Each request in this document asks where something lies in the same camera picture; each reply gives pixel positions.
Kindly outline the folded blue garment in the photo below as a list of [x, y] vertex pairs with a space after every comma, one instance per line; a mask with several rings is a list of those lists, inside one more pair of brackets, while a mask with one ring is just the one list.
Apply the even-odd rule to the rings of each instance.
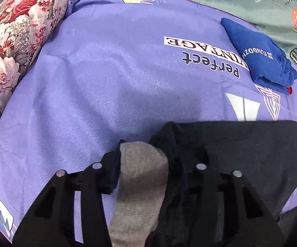
[[297, 71], [273, 39], [230, 19], [222, 18], [221, 24], [246, 62], [254, 83], [286, 95], [292, 94]]

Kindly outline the red floral bolster pillow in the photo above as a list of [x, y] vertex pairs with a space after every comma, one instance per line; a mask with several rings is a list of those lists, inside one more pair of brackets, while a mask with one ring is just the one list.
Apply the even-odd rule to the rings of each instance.
[[0, 4], [0, 117], [70, 0], [4, 0]]

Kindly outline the black pants grey waistband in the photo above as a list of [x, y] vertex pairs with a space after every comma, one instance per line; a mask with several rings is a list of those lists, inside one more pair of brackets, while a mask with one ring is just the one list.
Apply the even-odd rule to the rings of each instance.
[[[297, 122], [169, 122], [146, 143], [121, 142], [109, 157], [120, 169], [111, 246], [190, 246], [198, 163], [243, 173], [278, 225], [297, 186]], [[223, 238], [221, 192], [218, 206], [214, 246]]]

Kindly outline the purple printed bed sheet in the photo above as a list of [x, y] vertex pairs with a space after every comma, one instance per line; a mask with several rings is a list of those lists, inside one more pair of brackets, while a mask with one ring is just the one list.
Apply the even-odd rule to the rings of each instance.
[[235, 53], [229, 13], [186, 0], [79, 0], [43, 46], [0, 118], [0, 232], [14, 234], [58, 169], [96, 162], [119, 138], [166, 122], [297, 122], [295, 93], [262, 95], [249, 71], [203, 52]]

